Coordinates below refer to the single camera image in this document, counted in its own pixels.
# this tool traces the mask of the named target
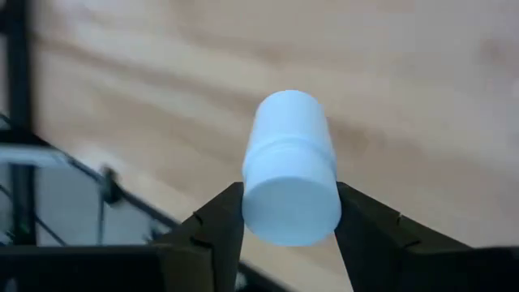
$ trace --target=wood grain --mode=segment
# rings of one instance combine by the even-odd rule
[[[519,4],[497,0],[35,2],[39,134],[182,220],[240,179],[255,107],[323,104],[339,178],[473,246],[519,243]],[[242,257],[350,289],[332,239]]]

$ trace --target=black metal frame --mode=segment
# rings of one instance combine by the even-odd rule
[[[2,31],[6,37],[7,101],[11,121],[33,130],[32,72],[30,67],[30,0],[6,0]],[[36,244],[33,165],[12,165],[13,238],[18,244]]]
[[[34,135],[33,133],[24,130],[22,127],[18,127],[14,124],[10,124],[9,118],[3,116],[0,114],[0,119],[3,120],[5,123],[9,124],[10,127],[8,130],[0,131],[0,147],[2,146],[10,146],[10,147],[19,147],[19,148],[43,148],[47,149],[50,153],[54,154],[55,152],[59,152],[56,148],[54,148],[52,145],[48,144],[38,136]],[[121,204],[126,203],[134,206],[135,208],[139,209],[140,211],[148,214],[153,220],[160,222],[161,224],[168,226],[172,232],[165,235],[164,237],[159,236],[159,239],[154,242],[154,244],[158,244],[159,246],[168,245],[169,247],[173,248],[172,251],[174,254],[176,254],[177,250],[182,250],[182,252],[185,252],[187,250],[192,249],[194,253],[197,255],[190,255],[191,251],[187,252],[183,257],[186,257],[186,262],[179,262],[179,259],[176,258],[176,255],[174,258],[176,259],[174,261],[175,264],[178,265],[175,270],[175,275],[180,273],[179,270],[183,270],[186,267],[191,267],[194,265],[196,266],[196,269],[192,269],[190,271],[190,274],[187,275],[185,272],[182,272],[178,275],[182,275],[181,279],[176,278],[173,274],[169,274],[169,280],[170,279],[176,279],[175,285],[177,287],[186,287],[185,290],[189,290],[189,285],[201,285],[201,283],[204,283],[204,279],[202,279],[202,275],[205,273],[206,277],[209,277],[208,275],[211,274],[211,277],[214,277],[215,279],[220,279],[222,276],[220,273],[224,273],[225,276],[223,277],[225,280],[225,284],[222,284],[222,287],[218,291],[231,291],[229,290],[230,287],[230,274],[234,274],[232,276],[233,286],[234,286],[234,278],[236,277],[236,269],[247,279],[247,285],[246,289],[244,291],[286,291],[286,288],[280,286],[279,284],[267,279],[264,275],[261,273],[256,272],[253,268],[248,267],[244,263],[238,263],[239,260],[239,252],[241,250],[241,241],[242,241],[242,218],[241,218],[241,205],[240,207],[237,207],[236,204],[241,203],[241,195],[242,195],[242,184],[241,183],[235,183],[231,187],[229,187],[228,190],[222,192],[219,196],[217,196],[213,201],[206,204],[204,207],[202,207],[199,211],[195,212],[195,215],[193,217],[190,217],[188,220],[184,221],[182,224],[177,223],[172,218],[166,216],[165,214],[161,213],[160,211],[157,211],[153,207],[149,206],[148,204],[144,203],[142,200],[140,200],[135,195],[132,195],[131,193],[125,191],[122,187],[120,187],[117,184],[115,173],[110,169],[104,169],[100,173],[97,173],[94,170],[89,169],[86,165],[82,164],[81,162],[77,161],[73,157],[70,157],[66,155],[64,152],[61,152],[61,154],[64,157],[64,160],[66,161],[66,165],[70,166],[72,170],[78,170],[79,172],[87,175],[89,178],[91,178],[97,185],[98,185],[98,195],[100,199],[99,204],[99,210],[100,210],[100,216],[98,217],[98,232],[97,236],[98,238],[101,238],[103,234],[103,225],[105,224],[104,219],[104,208],[106,205],[115,205],[115,204]],[[60,166],[62,167],[62,161],[61,159],[59,161]],[[35,161],[25,161],[25,162],[17,162],[17,163],[27,163],[32,164]],[[14,200],[14,193],[10,194],[8,190],[2,189],[6,195],[8,195],[12,200]],[[232,201],[231,203],[232,208],[229,207],[228,201]],[[229,210],[232,211],[232,217],[227,216],[227,213]],[[211,223],[202,225],[200,222],[206,221]],[[53,232],[36,214],[34,215],[34,223],[40,225],[43,229],[45,229],[57,242],[62,244],[63,246],[67,246],[65,250],[59,250],[55,248],[47,248],[47,247],[34,247],[37,248],[38,251],[35,250],[28,250],[28,249],[17,249],[15,247],[2,247],[0,249],[0,266],[2,265],[2,253],[1,250],[8,249],[10,252],[12,251],[14,254],[19,254],[19,256],[22,258],[21,260],[28,264],[30,262],[31,265],[34,265],[36,267],[40,267],[43,265],[44,261],[47,262],[47,266],[52,265],[55,263],[57,265],[58,270],[61,270],[62,268],[62,261],[66,259],[68,256],[70,260],[74,260],[74,264],[76,266],[91,266],[95,263],[102,264],[104,259],[103,256],[107,256],[108,253],[113,252],[115,257],[120,259],[122,262],[128,264],[131,266],[132,262],[132,255],[125,253],[124,255],[121,255],[118,252],[118,248],[121,247],[102,247],[101,242],[102,240],[98,240],[98,243],[100,244],[99,247],[71,247],[66,244],[66,242],[60,238],[55,232]],[[197,234],[204,233],[204,237],[209,237],[211,239],[210,243],[205,243],[205,239],[198,239],[198,242],[193,242],[193,237],[198,236]],[[16,239],[16,234],[13,234],[14,240],[13,244],[18,245],[33,245],[37,246],[37,242],[35,244],[27,244],[27,243],[20,243],[19,240]],[[148,251],[148,247],[142,246],[146,251]],[[199,259],[198,254],[202,249],[206,250],[204,258]],[[140,254],[139,248],[134,247],[134,250],[137,254]],[[163,259],[161,256],[163,255],[162,252],[157,252],[154,254],[154,256],[158,256],[154,263],[162,263]],[[90,259],[95,258],[95,260],[86,260],[85,262],[82,262],[81,260],[86,256],[86,254],[89,255]],[[54,260],[51,260],[52,257],[57,257],[58,259],[56,262]],[[111,263],[111,257],[106,257],[106,260]],[[30,270],[27,273],[30,273],[31,281],[40,281],[41,279],[39,276],[37,277],[35,274],[36,270]],[[152,268],[152,271],[159,271],[160,273],[165,273],[165,271],[161,269]],[[9,273],[10,275],[8,278],[4,278],[4,281],[7,281],[11,279],[12,277],[29,277],[29,276],[23,276],[25,275],[26,271],[20,268],[20,270],[17,270],[18,275],[14,275],[12,273]],[[2,283],[2,272],[0,270],[0,287]],[[101,275],[98,273],[94,273],[93,275],[90,275],[92,278],[98,277],[99,281],[106,281]],[[146,275],[145,277],[142,277],[142,280],[149,280],[151,278],[154,278],[153,275]],[[77,281],[81,280],[79,277],[73,277],[73,276],[67,276],[67,279],[76,279]],[[63,285],[66,285],[68,287],[67,289],[72,289],[73,286],[71,282],[64,281]],[[60,286],[61,284],[57,284],[55,281],[49,280],[49,289],[50,290],[60,290],[65,289],[65,286]],[[210,291],[209,286],[205,287],[192,287],[192,291]]]

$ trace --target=white cylinder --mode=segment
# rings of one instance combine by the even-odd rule
[[[276,92],[259,105],[242,175],[243,219],[263,240],[311,245],[341,219],[337,159],[326,117],[304,92]]]

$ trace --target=wooden wall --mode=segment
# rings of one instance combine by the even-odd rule
[[[39,134],[184,219],[240,180],[255,107],[323,104],[339,178],[474,246],[519,243],[519,3],[35,1]],[[242,257],[350,289],[332,238]]]

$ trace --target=black frame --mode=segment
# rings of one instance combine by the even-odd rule
[[[7,117],[0,114],[0,119],[5,123],[10,124],[10,121]],[[34,148],[43,148],[47,149],[50,153],[54,154],[55,152],[59,152],[52,145],[48,144],[41,138],[37,137],[33,133],[30,133],[24,130],[21,127],[17,127],[16,125],[10,124],[10,128],[8,130],[0,131],[0,146],[12,146],[12,147],[34,147]],[[231,287],[230,282],[234,281],[236,277],[237,271],[240,272],[245,279],[247,279],[247,284],[243,291],[287,291],[287,289],[276,282],[268,279],[262,273],[255,271],[253,268],[249,267],[247,264],[239,263],[239,254],[241,251],[241,243],[242,243],[242,232],[243,232],[243,221],[241,218],[241,197],[242,197],[242,184],[237,182],[231,185],[227,190],[223,191],[220,195],[217,195],[215,199],[204,205],[198,211],[195,211],[195,215],[188,218],[182,224],[176,222],[171,217],[166,216],[164,213],[156,210],[155,208],[149,206],[144,203],[137,196],[132,195],[130,192],[125,191],[121,186],[118,185],[116,181],[115,173],[110,169],[104,169],[100,173],[97,173],[94,170],[89,169],[86,165],[77,161],[73,157],[66,155],[64,152],[60,152],[63,155],[63,160],[66,165],[70,166],[72,170],[77,170],[90,179],[92,179],[98,186],[98,196],[99,196],[99,211],[100,216],[98,218],[99,226],[98,226],[98,238],[102,234],[102,226],[105,223],[104,216],[101,214],[104,213],[105,206],[116,206],[117,204],[130,204],[131,206],[137,208],[138,210],[146,213],[155,221],[160,222],[162,225],[170,228],[171,232],[168,234],[154,234],[151,240],[152,245],[159,245],[161,247],[168,246],[171,248],[171,256],[178,257],[178,250],[182,251],[184,255],[182,258],[186,257],[185,262],[179,263],[178,260],[175,260],[175,265],[173,267],[169,267],[171,270],[170,275],[178,274],[182,275],[182,277],[172,277],[174,279],[176,285],[185,287],[185,289],[181,290],[193,290],[193,291],[210,291],[213,288],[213,285],[217,286],[216,279],[223,279],[220,281],[224,281],[225,284],[219,288],[219,291],[231,291],[229,288]],[[9,196],[14,201],[14,193],[11,194],[5,188],[0,188],[5,195]],[[153,263],[155,264],[165,264],[164,261],[169,261],[164,258],[163,250],[150,250],[147,246],[139,246],[132,247],[133,249],[128,249],[129,247],[72,247],[67,245],[67,243],[60,238],[55,232],[53,232],[36,214],[33,215],[34,223],[38,224],[41,228],[47,231],[58,243],[62,246],[61,249],[56,248],[48,248],[48,247],[33,247],[32,249],[18,249],[17,246],[37,246],[36,244],[22,244],[19,243],[19,240],[16,240],[16,234],[12,234],[13,236],[13,246],[14,247],[2,247],[0,248],[0,268],[2,266],[2,251],[4,252],[4,256],[10,262],[10,265],[16,265],[17,275],[18,277],[30,277],[31,280],[28,282],[34,282],[36,280],[42,281],[39,276],[37,276],[37,269],[29,269],[28,271],[24,271],[21,268],[21,265],[18,264],[18,261],[21,261],[25,264],[30,264],[31,266],[41,267],[46,265],[56,264],[56,269],[62,271],[66,269],[67,264],[71,264],[71,261],[74,260],[76,265],[92,267],[95,264],[103,265],[105,264],[105,260],[111,268],[114,268],[115,263],[112,263],[111,260],[113,258],[117,258],[124,263],[127,263],[131,266],[133,262],[132,257],[136,257],[137,261],[141,259],[141,253],[144,252],[150,257],[153,257]],[[211,224],[202,224],[202,222],[210,222]],[[135,254],[132,255],[132,252],[121,253],[118,249],[123,249],[124,251],[134,251]],[[205,257],[199,258],[197,255],[200,255],[200,252],[203,252]],[[7,254],[15,254],[18,255],[15,258],[7,256]],[[94,261],[83,259],[88,255],[89,258],[94,258]],[[142,281],[150,280],[150,279],[158,279],[155,273],[165,273],[163,268],[157,268],[156,266],[152,266],[150,264],[150,259],[148,260],[148,266],[153,271],[152,274],[146,274],[145,277],[142,277]],[[191,273],[186,274],[186,267],[196,267],[191,270]],[[96,278],[98,281],[107,281],[103,275],[105,273],[92,273],[89,276],[92,278]],[[127,271],[129,274],[134,271],[132,268]],[[200,273],[206,274],[206,277],[212,278],[209,286],[200,287],[196,284],[204,283],[204,279],[200,279]],[[0,269],[0,287],[2,286],[2,281],[7,281],[8,278],[2,279],[2,270]],[[82,278],[73,277],[73,275],[68,275],[68,279],[71,281],[64,281],[63,285],[66,284],[67,289],[78,288],[73,285],[72,279],[76,279],[77,281]],[[123,275],[119,275],[114,278],[110,278],[113,281],[114,279],[122,280],[124,279]],[[64,286],[60,286],[61,284],[57,283],[54,280],[49,280],[49,289],[50,290],[60,290],[65,289]],[[140,282],[132,282],[133,286],[143,285]],[[157,289],[166,289],[167,287],[153,286]]]
[[[30,0],[6,0],[2,31],[6,37],[7,102],[11,121],[33,131],[32,72],[30,50]],[[35,172],[33,165],[11,165],[13,230],[18,244],[36,244]]]

